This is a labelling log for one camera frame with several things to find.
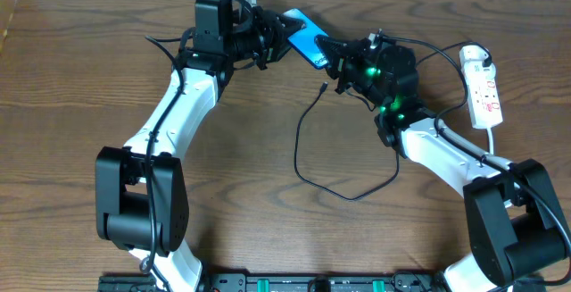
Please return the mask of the blue Galaxy smartphone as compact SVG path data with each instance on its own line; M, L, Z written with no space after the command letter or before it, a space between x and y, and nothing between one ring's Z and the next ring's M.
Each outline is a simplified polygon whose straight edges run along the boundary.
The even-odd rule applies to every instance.
M324 69L328 65L328 60L315 39L317 36L327 36L327 33L299 9L290 9L284 12L284 16L303 23L302 28L288 38L292 48L316 70Z

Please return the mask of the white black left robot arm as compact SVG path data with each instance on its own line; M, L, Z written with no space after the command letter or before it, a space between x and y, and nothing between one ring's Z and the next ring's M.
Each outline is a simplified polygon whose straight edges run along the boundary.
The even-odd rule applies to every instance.
M182 162L235 64L265 70L290 49L302 20L256 0L195 0L193 27L168 54L170 84L144 126L95 160L96 230L139 259L141 279L101 280L115 291L196 291L203 265L185 241L189 205Z

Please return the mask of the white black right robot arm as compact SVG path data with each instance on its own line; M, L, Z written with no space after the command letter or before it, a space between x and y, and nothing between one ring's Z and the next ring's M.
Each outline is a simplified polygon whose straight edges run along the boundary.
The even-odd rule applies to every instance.
M539 271L570 257L570 229L545 167L485 151L433 113L418 94L417 60L407 38L382 33L346 41L318 35L327 75L337 93L365 96L379 113L377 133L387 147L419 163L463 198L471 252L443 276L450 291L501 291L561 286Z

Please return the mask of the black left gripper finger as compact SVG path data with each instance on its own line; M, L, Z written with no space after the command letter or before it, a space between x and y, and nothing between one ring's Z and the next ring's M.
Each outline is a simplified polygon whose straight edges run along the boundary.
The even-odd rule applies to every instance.
M289 44L281 44L278 46L271 46L266 56L266 64L279 62L289 51L291 46Z
M274 30L278 36L292 36L297 31L305 28L305 23L302 20L286 16L282 13L277 13L275 18Z

